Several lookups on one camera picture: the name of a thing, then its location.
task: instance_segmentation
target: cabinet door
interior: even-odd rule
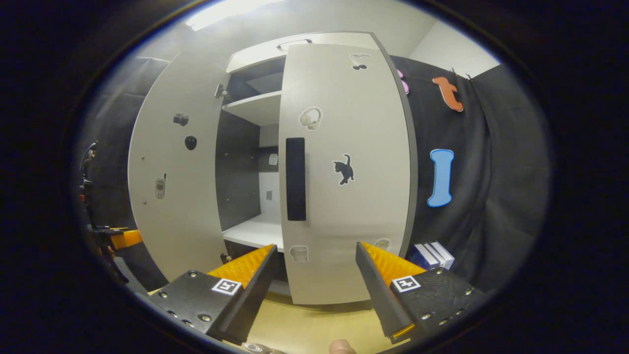
[[[226,252],[218,217],[215,150],[223,98],[218,84],[229,74],[218,58],[180,53],[149,91],[129,148],[133,216],[148,252],[169,281],[185,271],[211,271]],[[173,122],[176,113],[187,125]],[[193,150],[188,136],[196,138]],[[164,178],[163,195],[157,179]]]
[[[406,117],[384,54],[292,45],[282,84],[279,155],[285,162],[279,167],[282,235],[293,302],[367,300],[356,242],[399,254],[411,189]]]

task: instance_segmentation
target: cabinet shelf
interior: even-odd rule
[[[224,105],[223,110],[261,127],[278,124],[281,97],[282,91],[265,93]]]

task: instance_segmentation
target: floor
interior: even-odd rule
[[[247,341],[286,354],[327,354],[328,346],[337,339],[347,340],[360,354],[394,347],[382,333],[370,301],[293,305],[289,297],[272,293],[262,302]]]

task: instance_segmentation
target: stack of books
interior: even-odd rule
[[[454,263],[454,257],[439,242],[415,244],[411,247],[409,257],[410,262],[425,270],[439,267],[450,270]]]

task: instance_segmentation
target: blue foam shape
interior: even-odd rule
[[[450,195],[450,167],[454,160],[452,150],[435,149],[430,152],[430,159],[435,163],[435,186],[433,195],[428,199],[428,206],[442,207],[452,200]]]

